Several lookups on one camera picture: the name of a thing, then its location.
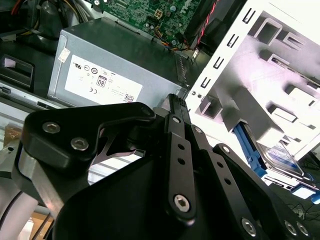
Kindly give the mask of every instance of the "red wire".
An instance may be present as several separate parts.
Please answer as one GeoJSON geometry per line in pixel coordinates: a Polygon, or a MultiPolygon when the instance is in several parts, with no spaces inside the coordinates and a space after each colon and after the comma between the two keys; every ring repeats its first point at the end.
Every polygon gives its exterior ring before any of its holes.
{"type": "Polygon", "coordinates": [[[18,7],[20,5],[22,0],[17,0],[15,5],[13,6],[12,10],[11,10],[11,15],[15,15],[18,13],[18,7]]]}
{"type": "Polygon", "coordinates": [[[210,19],[211,15],[214,13],[215,8],[216,8],[216,5],[217,5],[217,2],[219,2],[219,1],[220,1],[220,0],[217,0],[217,1],[214,2],[210,13],[209,13],[208,16],[206,17],[206,20],[205,20],[205,22],[204,22],[204,25],[203,25],[203,27],[202,27],[202,29],[201,29],[200,36],[198,37],[198,45],[200,44],[200,40],[201,40],[202,36],[205,34],[205,29],[206,29],[206,27],[207,27],[207,25],[208,25],[208,23],[209,23],[209,19],[210,19]]]}

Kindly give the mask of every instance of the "80 plus logo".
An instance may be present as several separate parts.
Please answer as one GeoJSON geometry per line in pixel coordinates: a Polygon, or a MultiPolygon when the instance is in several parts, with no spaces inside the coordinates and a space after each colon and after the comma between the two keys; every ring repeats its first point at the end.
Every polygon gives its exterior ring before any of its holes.
{"type": "Polygon", "coordinates": [[[99,76],[99,77],[98,77],[98,81],[96,82],[96,84],[97,84],[99,87],[104,88],[105,85],[106,85],[106,81],[107,81],[107,78],[105,78],[104,76],[99,76]]]}

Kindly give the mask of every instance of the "motherboard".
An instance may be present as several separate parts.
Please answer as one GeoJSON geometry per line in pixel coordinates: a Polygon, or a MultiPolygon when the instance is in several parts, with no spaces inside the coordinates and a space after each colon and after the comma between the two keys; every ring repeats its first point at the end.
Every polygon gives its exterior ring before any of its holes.
{"type": "Polygon", "coordinates": [[[178,45],[200,1],[101,0],[99,8],[151,36],[157,28],[165,41],[178,45]]]}

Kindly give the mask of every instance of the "capacitor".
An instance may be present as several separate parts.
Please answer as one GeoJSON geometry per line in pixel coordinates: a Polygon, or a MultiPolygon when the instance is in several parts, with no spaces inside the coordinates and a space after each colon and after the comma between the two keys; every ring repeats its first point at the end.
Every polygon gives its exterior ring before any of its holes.
{"type": "Polygon", "coordinates": [[[171,11],[172,13],[174,13],[176,10],[177,10],[176,6],[171,6],[171,7],[170,7],[170,11],[171,11]]]}

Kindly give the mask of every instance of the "power supply label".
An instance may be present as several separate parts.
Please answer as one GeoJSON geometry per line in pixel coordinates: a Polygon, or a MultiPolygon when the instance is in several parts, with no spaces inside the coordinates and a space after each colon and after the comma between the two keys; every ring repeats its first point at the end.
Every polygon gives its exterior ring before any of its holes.
{"type": "Polygon", "coordinates": [[[101,105],[136,102],[142,85],[72,55],[65,90],[101,105]]]}

